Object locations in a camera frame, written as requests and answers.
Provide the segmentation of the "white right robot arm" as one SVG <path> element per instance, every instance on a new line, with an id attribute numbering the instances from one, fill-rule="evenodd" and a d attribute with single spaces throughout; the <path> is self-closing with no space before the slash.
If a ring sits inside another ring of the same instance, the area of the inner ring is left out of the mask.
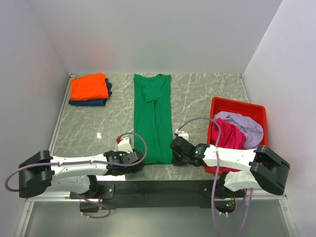
<path id="1" fill-rule="evenodd" d="M 290 164 L 267 146 L 257 149 L 236 150 L 217 148 L 210 144 L 192 145 L 179 136 L 170 144 L 181 161 L 199 167 L 234 169 L 217 184 L 217 193 L 228 197 L 241 189 L 262 189 L 270 194 L 284 194 Z"/>

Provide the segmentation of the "green t shirt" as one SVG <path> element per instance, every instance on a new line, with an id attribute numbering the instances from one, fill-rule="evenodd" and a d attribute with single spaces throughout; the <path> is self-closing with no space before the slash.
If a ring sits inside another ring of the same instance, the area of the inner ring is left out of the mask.
<path id="1" fill-rule="evenodd" d="M 147 144 L 145 164 L 171 164 L 171 75 L 134 75 L 134 132 Z"/>

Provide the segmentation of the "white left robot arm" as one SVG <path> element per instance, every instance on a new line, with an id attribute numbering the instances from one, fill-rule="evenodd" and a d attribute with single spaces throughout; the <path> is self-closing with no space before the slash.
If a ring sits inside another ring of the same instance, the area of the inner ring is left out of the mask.
<path id="1" fill-rule="evenodd" d="M 78 158 L 51 156 L 49 151 L 41 151 L 19 165 L 19 197 L 63 191 L 94 198 L 99 192 L 97 176 L 136 173 L 143 166 L 144 155 L 137 149 Z"/>

